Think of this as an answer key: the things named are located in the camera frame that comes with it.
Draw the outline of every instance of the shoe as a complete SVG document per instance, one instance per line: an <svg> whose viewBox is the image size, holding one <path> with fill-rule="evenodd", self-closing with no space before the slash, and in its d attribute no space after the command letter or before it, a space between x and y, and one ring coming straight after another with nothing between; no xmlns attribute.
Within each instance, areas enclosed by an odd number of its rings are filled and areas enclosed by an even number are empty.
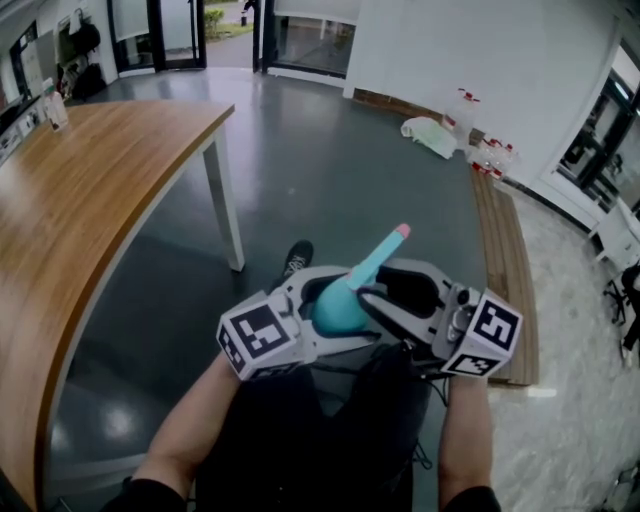
<svg viewBox="0 0 640 512"><path fill-rule="evenodd" d="M300 240L294 244L287 254L284 263L283 277L289 277L298 270L307 268L313 259L313 244L309 240Z"/></svg>
<svg viewBox="0 0 640 512"><path fill-rule="evenodd" d="M625 368L631 368L633 366L633 353L624 346L624 338L620 340L620 356L622 357Z"/></svg>

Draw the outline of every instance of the curved wooden tabletop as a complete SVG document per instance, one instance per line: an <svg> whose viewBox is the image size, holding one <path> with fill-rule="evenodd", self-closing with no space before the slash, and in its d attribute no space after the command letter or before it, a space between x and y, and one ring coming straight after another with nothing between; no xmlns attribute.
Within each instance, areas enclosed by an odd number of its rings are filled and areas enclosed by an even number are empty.
<svg viewBox="0 0 640 512"><path fill-rule="evenodd" d="M69 109L0 167L0 468L32 509L52 400L78 321L136 220L233 106Z"/></svg>

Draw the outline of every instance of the white plastic bag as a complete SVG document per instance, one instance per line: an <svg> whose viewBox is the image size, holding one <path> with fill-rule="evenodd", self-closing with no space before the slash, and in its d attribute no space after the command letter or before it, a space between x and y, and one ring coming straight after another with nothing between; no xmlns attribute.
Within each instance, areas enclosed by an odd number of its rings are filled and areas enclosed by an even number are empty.
<svg viewBox="0 0 640 512"><path fill-rule="evenodd" d="M457 147L456 138L451 132L428 117L409 119L400 128L400 133L403 137L411 137L414 142L424 144L447 160L451 158Z"/></svg>

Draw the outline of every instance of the polished concrete floor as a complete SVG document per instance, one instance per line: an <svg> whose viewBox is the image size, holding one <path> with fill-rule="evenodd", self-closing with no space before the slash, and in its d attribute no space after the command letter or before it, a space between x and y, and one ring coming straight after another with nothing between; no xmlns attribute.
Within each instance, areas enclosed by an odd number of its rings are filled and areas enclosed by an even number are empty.
<svg viewBox="0 0 640 512"><path fill-rule="evenodd" d="M403 139L402 118L344 100L339 89L229 69L119 80L92 101L161 98L236 105L227 139L246 269L229 271L206 177L187 172L134 240L89 322L54 428L54 472L144 452L217 352L219 315L267 288L297 239L314 242L317 264L350 265L407 222L413 231L400 256L486 286L468 167ZM332 396L350 380L318 373L317 385ZM434 460L443 411L434 399L425 423ZM416 470L418 509L435 509L435 485L435 470ZM91 510L78 499L70 498L74 510Z"/></svg>

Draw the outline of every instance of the black sneaker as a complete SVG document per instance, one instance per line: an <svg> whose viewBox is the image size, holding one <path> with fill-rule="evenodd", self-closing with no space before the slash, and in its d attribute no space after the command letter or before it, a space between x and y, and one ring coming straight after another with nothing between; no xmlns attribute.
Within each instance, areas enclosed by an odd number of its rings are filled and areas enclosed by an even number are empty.
<svg viewBox="0 0 640 512"><path fill-rule="evenodd" d="M313 259L313 244L309 240L299 240L289 250L284 263L283 277L289 277L298 270L307 268Z"/></svg>

